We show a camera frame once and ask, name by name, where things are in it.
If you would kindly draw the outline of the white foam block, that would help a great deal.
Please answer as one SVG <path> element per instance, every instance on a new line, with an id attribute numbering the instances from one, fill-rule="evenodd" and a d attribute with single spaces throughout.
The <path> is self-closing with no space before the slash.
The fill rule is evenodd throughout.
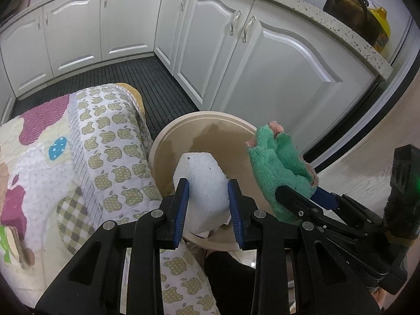
<path id="1" fill-rule="evenodd" d="M 226 225 L 229 210 L 228 182 L 217 160 L 206 152 L 185 153 L 179 159 L 173 175 L 177 186 L 181 178 L 189 182 L 185 230 L 200 238 Z"/>

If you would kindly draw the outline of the green fuzzy cloth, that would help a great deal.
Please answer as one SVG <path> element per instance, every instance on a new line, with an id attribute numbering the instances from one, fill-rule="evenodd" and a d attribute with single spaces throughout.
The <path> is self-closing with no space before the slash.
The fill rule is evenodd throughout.
<path id="1" fill-rule="evenodd" d="M 319 182 L 315 170 L 276 121 L 259 127 L 246 145 L 254 178 L 274 215 L 284 223 L 297 222 L 298 218 L 276 201 L 276 190 L 288 186 L 311 198 Z"/>

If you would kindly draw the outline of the beige round trash bin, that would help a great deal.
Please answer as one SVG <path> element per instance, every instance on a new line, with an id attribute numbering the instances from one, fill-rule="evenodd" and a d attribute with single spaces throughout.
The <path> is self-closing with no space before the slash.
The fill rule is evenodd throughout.
<path id="1" fill-rule="evenodd" d="M 173 175 L 179 159 L 185 153 L 210 153 L 218 162 L 228 180 L 236 179 L 244 196 L 251 197 L 257 210 L 273 215 L 253 175 L 246 142 L 253 138 L 256 128 L 248 122 L 223 112 L 193 112 L 169 123 L 154 140 L 149 161 L 157 188 L 163 196 L 174 194 L 177 186 Z M 258 235 L 257 247 L 261 244 L 261 232 L 254 221 Z M 231 218 L 226 225 L 200 238 L 185 230 L 184 239 L 207 250 L 239 250 Z"/>

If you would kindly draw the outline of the white lower kitchen cabinets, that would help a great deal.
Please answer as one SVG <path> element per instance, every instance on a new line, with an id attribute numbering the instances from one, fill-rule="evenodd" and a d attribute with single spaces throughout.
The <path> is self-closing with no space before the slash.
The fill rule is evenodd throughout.
<path id="1" fill-rule="evenodd" d="M 1 33 L 22 95 L 73 70 L 154 53 L 201 110 L 259 127 L 299 150 L 318 143 L 377 73 L 309 21 L 263 0 L 53 0 Z"/>

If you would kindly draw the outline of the dark ribbed floor mat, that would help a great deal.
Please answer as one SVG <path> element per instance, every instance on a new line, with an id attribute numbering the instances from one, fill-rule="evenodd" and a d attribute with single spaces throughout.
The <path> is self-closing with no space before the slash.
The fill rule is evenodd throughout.
<path id="1" fill-rule="evenodd" d="M 54 82 L 16 101 L 10 117 L 19 116 L 56 97 L 107 83 L 127 83 L 141 94 L 152 138 L 156 138 L 176 118 L 199 110 L 157 56 L 153 55 L 93 68 Z"/>

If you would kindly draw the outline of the patterned quilted table cover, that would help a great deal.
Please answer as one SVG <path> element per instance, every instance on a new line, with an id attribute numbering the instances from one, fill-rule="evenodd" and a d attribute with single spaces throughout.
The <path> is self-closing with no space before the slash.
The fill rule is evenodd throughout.
<path id="1" fill-rule="evenodd" d="M 185 243 L 152 249 L 162 195 L 140 94 L 106 84 L 1 126 L 2 314 L 217 314 Z"/>

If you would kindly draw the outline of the large dark stock pot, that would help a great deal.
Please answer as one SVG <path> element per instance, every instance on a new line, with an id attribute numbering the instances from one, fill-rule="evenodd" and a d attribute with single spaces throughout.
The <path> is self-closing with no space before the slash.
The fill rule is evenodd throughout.
<path id="1" fill-rule="evenodd" d="M 348 26 L 381 53 L 389 35 L 368 6 L 367 0 L 327 0 L 323 11 Z"/>

